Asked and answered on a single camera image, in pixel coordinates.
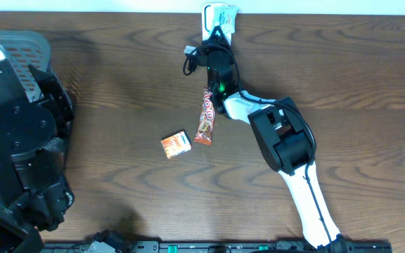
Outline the orange snack box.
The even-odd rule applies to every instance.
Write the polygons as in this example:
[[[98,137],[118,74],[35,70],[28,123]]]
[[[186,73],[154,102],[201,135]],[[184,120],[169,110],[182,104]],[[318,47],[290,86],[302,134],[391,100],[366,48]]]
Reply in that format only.
[[[185,131],[180,131],[162,139],[161,145],[168,159],[191,150],[191,143]]]

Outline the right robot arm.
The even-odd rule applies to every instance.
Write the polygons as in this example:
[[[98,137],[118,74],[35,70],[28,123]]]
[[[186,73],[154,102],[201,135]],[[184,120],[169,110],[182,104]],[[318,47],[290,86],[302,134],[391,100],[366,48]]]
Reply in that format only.
[[[285,181],[302,222],[304,239],[317,252],[346,252],[340,229],[330,216],[316,174],[316,140],[293,100],[264,99],[242,88],[229,37],[220,26],[206,31],[202,43],[186,48],[183,72],[207,69],[202,116],[195,137],[212,139],[217,114],[249,124],[262,157]]]

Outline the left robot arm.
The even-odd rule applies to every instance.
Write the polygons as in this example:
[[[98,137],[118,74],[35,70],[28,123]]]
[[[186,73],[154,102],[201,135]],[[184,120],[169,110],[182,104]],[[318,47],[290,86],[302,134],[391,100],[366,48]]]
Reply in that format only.
[[[31,101],[0,46],[0,252],[40,252],[75,201],[65,176],[71,100],[58,78],[33,65]]]

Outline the light blue tissue packet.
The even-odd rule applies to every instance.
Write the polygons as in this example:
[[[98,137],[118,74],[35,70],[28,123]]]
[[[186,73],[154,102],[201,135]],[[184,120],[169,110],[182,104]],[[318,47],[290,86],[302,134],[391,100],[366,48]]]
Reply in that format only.
[[[224,34],[233,34],[236,29],[237,6],[215,6],[213,27],[220,26]]]

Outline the red Top chocolate bar wrapper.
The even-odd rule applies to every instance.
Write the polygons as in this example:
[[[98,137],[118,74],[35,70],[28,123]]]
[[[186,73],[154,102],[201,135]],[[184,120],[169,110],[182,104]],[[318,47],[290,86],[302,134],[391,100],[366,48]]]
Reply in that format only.
[[[212,102],[212,92],[209,91],[208,88],[204,88],[199,125],[194,138],[196,143],[202,143],[204,145],[212,144],[215,116],[216,112]]]

